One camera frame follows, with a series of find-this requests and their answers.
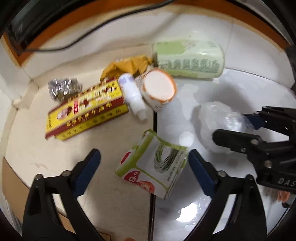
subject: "yellow box side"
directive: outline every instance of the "yellow box side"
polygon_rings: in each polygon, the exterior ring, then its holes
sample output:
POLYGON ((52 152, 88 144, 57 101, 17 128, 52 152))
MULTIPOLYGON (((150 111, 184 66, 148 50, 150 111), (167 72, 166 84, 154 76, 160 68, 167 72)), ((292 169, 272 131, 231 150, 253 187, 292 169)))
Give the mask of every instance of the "yellow box side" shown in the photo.
POLYGON ((103 105, 107 102, 110 102, 112 100, 118 99, 122 96, 122 92, 120 90, 120 87, 118 85, 117 80, 110 81, 106 85, 100 86, 97 89, 94 89, 93 91, 86 93, 85 95, 81 95, 75 100, 78 100, 79 102, 79 112, 77 114, 74 114, 74 100, 70 101, 61 107, 57 108, 53 112, 51 112, 48 115, 47 122, 46 122, 46 133, 56 129, 59 126, 62 126, 66 124, 68 121, 72 120, 73 118, 76 118, 80 115, 83 115, 84 113, 99 107, 100 105, 103 105), (113 88, 112 92, 103 92, 102 90, 105 90, 106 87, 113 88), (89 104, 84 107, 83 101, 87 99, 90 100, 89 104), (63 111, 67 110, 68 107, 72 107, 72 111, 68 114, 68 116, 62 120, 58 120, 57 116, 63 111))
POLYGON ((109 110, 103 114, 97 115, 94 118, 91 118, 90 120, 87 120, 71 129, 68 129, 55 137, 59 140, 66 140, 74 135, 77 135, 89 128, 92 128, 100 123, 103 123, 111 118, 114 118, 115 116, 121 115, 128 112, 128 108, 126 104, 120 105, 115 107, 112 110, 109 110))

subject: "black cable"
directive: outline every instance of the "black cable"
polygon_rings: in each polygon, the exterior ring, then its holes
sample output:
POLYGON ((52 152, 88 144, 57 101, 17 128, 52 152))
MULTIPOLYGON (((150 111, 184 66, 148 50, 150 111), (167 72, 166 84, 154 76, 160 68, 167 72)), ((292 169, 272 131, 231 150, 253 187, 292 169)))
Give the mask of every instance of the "black cable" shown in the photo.
POLYGON ((11 42, 10 42, 10 45, 12 46, 12 48, 15 50, 15 52, 18 55, 20 55, 21 53, 24 53, 24 52, 55 52, 55 51, 65 50, 65 49, 68 49, 68 48, 72 47, 74 44, 77 44, 81 40, 85 39, 88 35, 92 34, 96 30, 100 29, 101 27, 105 26, 106 24, 108 24, 110 22, 113 22, 113 21, 118 20, 120 18, 124 18, 124 17, 129 16, 129 15, 137 14, 137 13, 140 13, 140 12, 146 12, 146 11, 151 11, 151 10, 154 10, 154 9, 158 9, 158 8, 164 7, 164 6, 166 6, 166 5, 168 5, 168 4, 172 3, 172 2, 175 2, 175 1, 177 1, 177 0, 167 0, 167 1, 164 1, 162 3, 154 4, 152 6, 147 6, 147 7, 143 7, 143 8, 140 8, 140 9, 135 9, 135 10, 132 10, 132 11, 117 15, 117 16, 115 16, 113 18, 110 18, 110 19, 104 21, 103 23, 97 25, 96 27, 94 27, 91 30, 87 31, 85 34, 80 36, 78 39, 76 39, 72 43, 70 43, 70 44, 68 44, 66 46, 63 46, 63 47, 50 48, 50 49, 25 49, 25 50, 19 51, 13 46, 13 44, 11 42))

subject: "white tube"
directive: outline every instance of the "white tube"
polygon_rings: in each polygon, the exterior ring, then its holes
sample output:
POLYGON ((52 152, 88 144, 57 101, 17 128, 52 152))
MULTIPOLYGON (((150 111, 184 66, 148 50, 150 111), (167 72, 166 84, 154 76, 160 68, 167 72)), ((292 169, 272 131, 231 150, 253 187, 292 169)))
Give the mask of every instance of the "white tube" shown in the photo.
POLYGON ((122 74, 118 79, 118 83, 133 114, 138 116, 141 121, 145 120, 147 118, 146 106, 134 77, 129 73, 122 74))

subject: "green and white package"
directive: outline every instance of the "green and white package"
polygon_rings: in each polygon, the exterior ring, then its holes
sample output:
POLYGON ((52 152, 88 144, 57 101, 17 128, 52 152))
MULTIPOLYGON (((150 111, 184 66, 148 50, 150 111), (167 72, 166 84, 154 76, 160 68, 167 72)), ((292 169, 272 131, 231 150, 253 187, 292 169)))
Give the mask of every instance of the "green and white package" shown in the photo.
POLYGON ((170 144, 153 130, 129 150, 115 174, 165 199, 187 162, 187 148, 170 144))
POLYGON ((158 68, 173 76, 217 78, 224 69, 224 52, 212 41, 158 42, 154 49, 158 68))

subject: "paper cup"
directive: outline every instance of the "paper cup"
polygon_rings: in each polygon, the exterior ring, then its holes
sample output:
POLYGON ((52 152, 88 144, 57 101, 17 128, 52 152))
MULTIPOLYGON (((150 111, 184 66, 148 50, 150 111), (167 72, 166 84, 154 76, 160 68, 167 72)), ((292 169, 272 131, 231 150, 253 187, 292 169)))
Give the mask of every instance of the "paper cup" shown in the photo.
POLYGON ((177 86, 167 72, 153 68, 136 79, 138 88, 151 108, 157 112, 175 97, 177 86))

